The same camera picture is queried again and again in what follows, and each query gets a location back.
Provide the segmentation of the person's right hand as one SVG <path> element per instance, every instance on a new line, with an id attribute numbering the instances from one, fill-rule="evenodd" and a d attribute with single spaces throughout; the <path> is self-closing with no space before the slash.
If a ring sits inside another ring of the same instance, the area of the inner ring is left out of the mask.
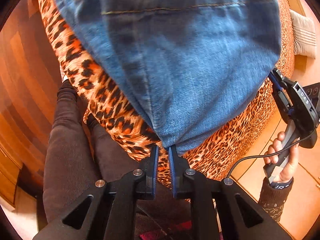
<path id="1" fill-rule="evenodd" d="M 265 157 L 264 170 L 269 183 L 287 183 L 293 178 L 298 166 L 298 144 L 289 147 L 299 138 L 296 131 L 279 132 L 276 139 L 268 147 L 265 155 L 274 154 Z"/>

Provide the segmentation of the right forearm knitted sleeve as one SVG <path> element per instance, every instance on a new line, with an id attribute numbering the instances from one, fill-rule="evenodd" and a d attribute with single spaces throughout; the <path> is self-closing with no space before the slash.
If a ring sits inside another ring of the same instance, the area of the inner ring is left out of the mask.
<path id="1" fill-rule="evenodd" d="M 269 183 L 267 178 L 263 179 L 258 204 L 277 223 L 280 222 L 284 204 L 292 189 L 294 178 L 287 183 Z"/>

